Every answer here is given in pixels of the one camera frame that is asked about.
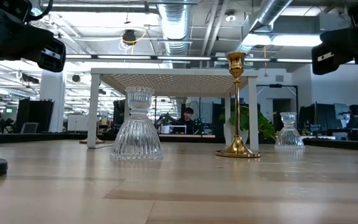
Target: person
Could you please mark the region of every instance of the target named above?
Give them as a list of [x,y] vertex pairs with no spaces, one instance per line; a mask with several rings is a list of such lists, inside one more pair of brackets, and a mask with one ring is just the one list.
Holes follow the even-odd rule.
[[[186,125],[186,134],[193,134],[194,133],[194,126],[195,123],[191,119],[191,116],[193,115],[194,111],[191,108],[186,108],[183,112],[183,116],[176,121],[176,125]],[[173,133],[180,133],[184,134],[185,130],[184,128],[176,127],[172,131]]]

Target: ribbed glass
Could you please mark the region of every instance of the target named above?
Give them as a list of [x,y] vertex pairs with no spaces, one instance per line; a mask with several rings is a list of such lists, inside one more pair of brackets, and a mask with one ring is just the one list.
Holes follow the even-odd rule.
[[301,135],[294,127],[296,121],[296,112],[283,112],[280,113],[281,120],[284,123],[284,128],[281,129],[277,136],[275,149],[303,149]]
[[162,159],[157,130],[147,117],[154,90],[127,87],[125,92],[131,115],[118,132],[110,159]]

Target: desk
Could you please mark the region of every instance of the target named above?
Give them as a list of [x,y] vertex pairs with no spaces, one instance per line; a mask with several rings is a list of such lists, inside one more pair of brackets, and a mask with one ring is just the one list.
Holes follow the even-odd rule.
[[78,141],[0,145],[0,223],[358,224],[358,151],[260,145],[248,160],[215,156],[224,144],[161,147],[162,161],[110,161]]

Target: brass candle holder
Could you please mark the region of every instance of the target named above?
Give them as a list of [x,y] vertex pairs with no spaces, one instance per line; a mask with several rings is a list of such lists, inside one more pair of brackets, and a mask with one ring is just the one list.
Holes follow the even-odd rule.
[[234,134],[234,139],[232,144],[225,150],[216,151],[215,155],[224,156],[224,157],[236,157],[236,158],[258,158],[260,153],[253,153],[247,148],[240,137],[240,97],[239,97],[239,84],[240,76],[244,72],[244,59],[246,57],[245,53],[234,52],[227,55],[227,60],[229,61],[229,71],[230,74],[234,77],[234,107],[236,114],[236,125]]

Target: pipe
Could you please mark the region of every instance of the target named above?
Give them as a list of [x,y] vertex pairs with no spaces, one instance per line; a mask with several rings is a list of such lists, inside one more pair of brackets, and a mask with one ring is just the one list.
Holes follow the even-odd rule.
[[212,52],[212,49],[214,47],[216,37],[218,36],[219,28],[220,28],[220,26],[222,24],[224,13],[226,12],[227,5],[229,4],[229,1],[230,0],[223,0],[222,7],[221,7],[221,12],[219,14],[218,21],[217,21],[217,23],[215,25],[215,29],[214,29],[214,32],[212,34],[211,43],[209,44],[208,51],[206,53],[207,56],[211,55],[211,52]]
[[244,39],[237,47],[236,51],[248,53],[254,47],[252,44],[247,44],[246,40],[248,34],[264,26],[269,26],[273,29],[273,23],[280,17],[281,13],[291,4],[293,0],[264,0],[261,3],[259,11],[247,16],[243,28],[245,32]]
[[214,24],[216,11],[218,10],[218,4],[219,4],[219,0],[214,0],[212,9],[211,9],[211,17],[209,18],[208,25],[206,28],[203,47],[201,48],[201,53],[200,53],[201,56],[203,56],[205,53],[206,46],[208,44],[209,35],[211,35],[212,25]]
[[[39,1],[41,10],[45,10],[47,4],[42,0]],[[149,6],[146,10],[144,4],[134,4],[128,2],[124,4],[90,4],[90,3],[57,3],[55,2],[52,7],[52,12],[133,12],[133,13],[151,13],[158,14],[156,6]]]
[[[165,39],[187,40],[189,29],[190,5],[184,4],[160,4],[149,6],[146,10],[144,4],[89,4],[89,3],[55,3],[53,11],[58,12],[138,12],[145,14],[160,14],[163,36]],[[188,55],[189,44],[165,43],[168,55]]]
[[[164,39],[187,40],[190,26],[190,6],[181,4],[158,5]],[[166,42],[167,55],[188,55],[189,44]]]
[[256,23],[250,31],[272,25],[293,0],[264,0],[259,9]]
[[85,53],[85,54],[91,54],[89,50],[86,50],[83,46],[81,46],[79,43],[77,43],[77,41],[75,41],[74,39],[72,39],[70,37],[70,35],[68,35],[66,33],[66,31],[64,31],[63,29],[61,28],[58,28],[58,31],[63,34],[64,37],[66,37],[70,42],[72,42],[73,44],[77,45],[80,47],[80,49]]

